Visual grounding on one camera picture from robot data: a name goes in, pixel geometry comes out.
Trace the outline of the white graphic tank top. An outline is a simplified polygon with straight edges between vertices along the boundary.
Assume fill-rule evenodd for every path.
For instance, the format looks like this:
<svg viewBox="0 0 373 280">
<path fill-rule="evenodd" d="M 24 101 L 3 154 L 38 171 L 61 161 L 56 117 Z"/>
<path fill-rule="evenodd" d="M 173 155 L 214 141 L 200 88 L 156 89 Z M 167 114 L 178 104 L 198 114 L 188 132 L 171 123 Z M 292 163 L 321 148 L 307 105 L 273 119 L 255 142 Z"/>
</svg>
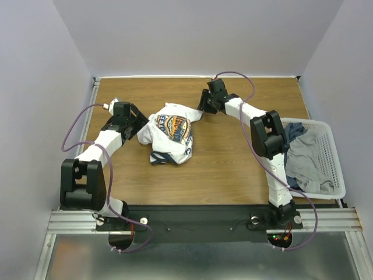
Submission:
<svg viewBox="0 0 373 280">
<path fill-rule="evenodd" d="M 192 156 L 192 123 L 201 119 L 202 112 L 175 103 L 151 114 L 148 123 L 136 134 L 142 145 L 152 146 L 150 163 L 181 165 Z"/>
</svg>

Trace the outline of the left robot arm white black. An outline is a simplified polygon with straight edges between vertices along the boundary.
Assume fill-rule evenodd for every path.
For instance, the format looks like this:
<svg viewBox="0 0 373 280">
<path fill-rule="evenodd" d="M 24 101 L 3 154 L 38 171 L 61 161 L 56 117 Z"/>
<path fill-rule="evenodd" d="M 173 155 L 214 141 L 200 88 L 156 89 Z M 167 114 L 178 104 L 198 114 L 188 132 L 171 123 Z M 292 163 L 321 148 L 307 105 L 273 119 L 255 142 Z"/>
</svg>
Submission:
<svg viewBox="0 0 373 280">
<path fill-rule="evenodd" d="M 76 117 L 92 107 L 107 110 L 111 117 L 104 124 L 94 141 L 78 142 L 61 150 L 67 152 L 80 145 L 87 149 L 73 159 L 65 159 L 61 165 L 60 204 L 66 209 L 87 210 L 97 216 L 110 218 L 110 224 L 118 230 L 129 225 L 129 210 L 126 202 L 111 196 L 114 168 L 111 156 L 131 140 L 148 122 L 148 118 L 130 102 L 117 98 L 110 104 L 91 104 Z"/>
</svg>

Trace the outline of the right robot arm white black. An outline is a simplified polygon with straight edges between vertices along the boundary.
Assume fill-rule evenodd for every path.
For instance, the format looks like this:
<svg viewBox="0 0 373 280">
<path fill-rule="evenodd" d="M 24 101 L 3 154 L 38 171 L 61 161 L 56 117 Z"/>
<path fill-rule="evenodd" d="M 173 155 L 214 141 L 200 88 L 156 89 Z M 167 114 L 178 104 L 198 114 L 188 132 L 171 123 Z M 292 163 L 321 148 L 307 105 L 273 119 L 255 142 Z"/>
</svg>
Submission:
<svg viewBox="0 0 373 280">
<path fill-rule="evenodd" d="M 269 223 L 280 228 L 291 222 L 296 208 L 284 166 L 286 136 L 278 112 L 260 110 L 229 94 L 222 79 L 210 80 L 202 91 L 198 110 L 204 113 L 222 112 L 241 122 L 242 129 L 250 128 L 246 136 L 249 147 L 264 168 L 269 188 Z"/>
</svg>

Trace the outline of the navy blue tank top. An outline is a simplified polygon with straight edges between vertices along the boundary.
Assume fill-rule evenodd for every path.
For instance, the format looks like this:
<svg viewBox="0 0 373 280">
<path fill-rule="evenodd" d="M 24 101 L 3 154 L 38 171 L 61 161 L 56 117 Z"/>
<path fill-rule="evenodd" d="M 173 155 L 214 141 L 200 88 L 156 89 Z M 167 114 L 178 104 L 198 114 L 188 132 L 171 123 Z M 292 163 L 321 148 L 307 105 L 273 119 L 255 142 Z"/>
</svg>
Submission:
<svg viewBox="0 0 373 280">
<path fill-rule="evenodd" d="M 304 135 L 307 132 L 307 129 L 301 122 L 291 122 L 285 126 L 284 132 L 286 136 L 286 143 L 284 145 L 284 148 L 285 152 L 287 152 L 290 148 L 290 143 L 297 137 Z"/>
</svg>

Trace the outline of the grey tank top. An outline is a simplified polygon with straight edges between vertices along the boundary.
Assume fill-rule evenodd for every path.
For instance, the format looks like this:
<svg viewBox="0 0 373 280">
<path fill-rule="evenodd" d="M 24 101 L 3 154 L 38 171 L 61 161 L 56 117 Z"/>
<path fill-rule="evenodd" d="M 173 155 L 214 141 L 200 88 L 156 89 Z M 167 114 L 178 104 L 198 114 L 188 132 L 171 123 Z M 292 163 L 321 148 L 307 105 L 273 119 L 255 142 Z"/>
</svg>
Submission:
<svg viewBox="0 0 373 280">
<path fill-rule="evenodd" d="M 290 142 L 285 164 L 287 182 L 292 189 L 305 193 L 331 194 L 335 187 L 321 171 L 316 139 L 315 130 L 309 129 Z"/>
</svg>

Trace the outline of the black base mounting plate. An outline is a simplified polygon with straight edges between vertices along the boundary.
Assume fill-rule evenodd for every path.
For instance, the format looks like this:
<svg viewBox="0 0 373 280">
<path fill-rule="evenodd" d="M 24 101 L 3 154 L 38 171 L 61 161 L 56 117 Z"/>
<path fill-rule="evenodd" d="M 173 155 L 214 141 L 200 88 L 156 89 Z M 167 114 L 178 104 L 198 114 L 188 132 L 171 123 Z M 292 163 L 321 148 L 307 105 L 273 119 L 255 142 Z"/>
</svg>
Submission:
<svg viewBox="0 0 373 280">
<path fill-rule="evenodd" d="M 131 205 L 129 218 L 147 219 L 151 243 L 266 243 L 267 233 L 302 229 L 294 212 L 280 220 L 268 205 Z"/>
</svg>

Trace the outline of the white plastic laundry basket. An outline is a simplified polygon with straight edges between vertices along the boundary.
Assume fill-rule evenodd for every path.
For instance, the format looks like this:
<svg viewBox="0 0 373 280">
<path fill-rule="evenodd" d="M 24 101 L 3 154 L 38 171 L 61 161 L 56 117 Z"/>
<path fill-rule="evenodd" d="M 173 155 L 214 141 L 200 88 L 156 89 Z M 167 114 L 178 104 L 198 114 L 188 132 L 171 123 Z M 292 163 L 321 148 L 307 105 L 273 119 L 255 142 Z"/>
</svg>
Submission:
<svg viewBox="0 0 373 280">
<path fill-rule="evenodd" d="M 321 121 L 306 120 L 299 118 L 282 118 L 283 127 L 288 123 L 303 123 L 303 126 L 307 129 L 314 129 L 317 133 L 316 144 L 319 149 L 319 163 L 321 165 L 321 171 L 324 175 L 328 176 L 335 187 L 335 190 L 331 194 L 313 194 L 306 193 L 310 198 L 323 199 L 323 200 L 338 200 L 344 198 L 346 195 L 346 188 L 344 185 L 344 179 L 342 174 L 339 157 L 334 142 L 332 130 L 330 126 Z"/>
</svg>

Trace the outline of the aluminium frame rail left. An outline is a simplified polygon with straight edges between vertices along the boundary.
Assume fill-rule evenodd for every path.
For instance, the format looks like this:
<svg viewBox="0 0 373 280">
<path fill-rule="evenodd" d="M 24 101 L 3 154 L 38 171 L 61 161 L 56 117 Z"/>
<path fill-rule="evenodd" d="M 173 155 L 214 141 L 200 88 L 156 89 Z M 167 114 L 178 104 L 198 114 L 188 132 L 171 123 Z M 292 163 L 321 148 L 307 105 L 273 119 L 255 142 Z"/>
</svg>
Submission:
<svg viewBox="0 0 373 280">
<path fill-rule="evenodd" d="M 96 102 L 99 86 L 100 78 L 94 78 L 93 89 L 89 100 L 89 105 L 91 105 L 91 107 L 89 107 L 85 112 L 85 118 L 79 142 L 84 142 L 86 140 L 93 112 L 92 104 Z M 75 173 L 73 174 L 72 192 L 66 196 L 69 198 L 77 198 L 78 200 L 81 200 L 81 202 L 78 202 L 78 204 L 90 204 L 92 194 L 88 193 L 87 191 L 87 176 L 82 175 L 82 177 L 76 178 L 76 175 L 78 175 L 78 171 L 80 171 L 79 166 L 74 170 Z"/>
</svg>

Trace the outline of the aluminium frame rail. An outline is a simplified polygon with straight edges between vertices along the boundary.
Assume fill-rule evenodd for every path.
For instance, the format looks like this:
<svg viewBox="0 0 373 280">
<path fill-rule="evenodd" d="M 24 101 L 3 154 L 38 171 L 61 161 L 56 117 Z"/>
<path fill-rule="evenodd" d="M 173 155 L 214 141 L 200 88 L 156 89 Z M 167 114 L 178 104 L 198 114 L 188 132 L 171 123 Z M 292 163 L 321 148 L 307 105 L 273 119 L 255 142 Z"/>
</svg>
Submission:
<svg viewBox="0 0 373 280">
<path fill-rule="evenodd" d="M 93 112 L 92 104 L 96 102 L 99 86 L 100 78 L 94 78 L 93 89 L 89 100 L 89 105 L 91 105 L 91 107 L 89 107 L 85 112 L 85 118 L 79 142 L 84 142 L 86 140 Z M 90 204 L 92 194 L 88 193 L 87 191 L 87 176 L 82 175 L 82 177 L 76 178 L 76 175 L 78 175 L 78 171 L 80 171 L 79 166 L 74 170 L 75 173 L 73 174 L 72 192 L 66 196 L 69 198 L 77 198 L 78 200 L 81 200 L 81 202 L 78 202 L 78 204 Z"/>
<path fill-rule="evenodd" d="M 353 208 L 318 209 L 318 218 L 315 219 L 311 209 L 299 210 L 302 218 L 302 228 L 291 227 L 293 233 L 320 232 L 360 232 L 362 226 L 356 210 Z M 47 226 L 47 233 L 52 235 L 79 235 L 79 234 L 129 234 L 128 231 L 113 231 L 97 225 L 97 221 L 87 211 L 53 211 Z"/>
</svg>

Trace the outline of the aluminium frame rail front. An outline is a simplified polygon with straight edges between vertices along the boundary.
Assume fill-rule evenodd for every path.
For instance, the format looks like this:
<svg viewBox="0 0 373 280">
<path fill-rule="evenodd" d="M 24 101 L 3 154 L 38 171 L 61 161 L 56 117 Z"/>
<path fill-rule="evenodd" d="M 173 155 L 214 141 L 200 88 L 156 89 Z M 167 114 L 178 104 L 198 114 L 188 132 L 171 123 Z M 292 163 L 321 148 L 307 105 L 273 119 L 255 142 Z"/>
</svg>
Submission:
<svg viewBox="0 0 373 280">
<path fill-rule="evenodd" d="M 302 228 L 291 227 L 293 233 L 320 232 L 360 232 L 362 226 L 356 210 L 353 208 L 318 209 L 318 218 L 315 219 L 311 209 L 299 210 L 302 218 Z M 79 234 L 129 234 L 128 231 L 113 231 L 97 225 L 97 221 L 87 211 L 53 211 L 47 226 L 47 233 L 52 235 L 79 235 Z"/>
</svg>

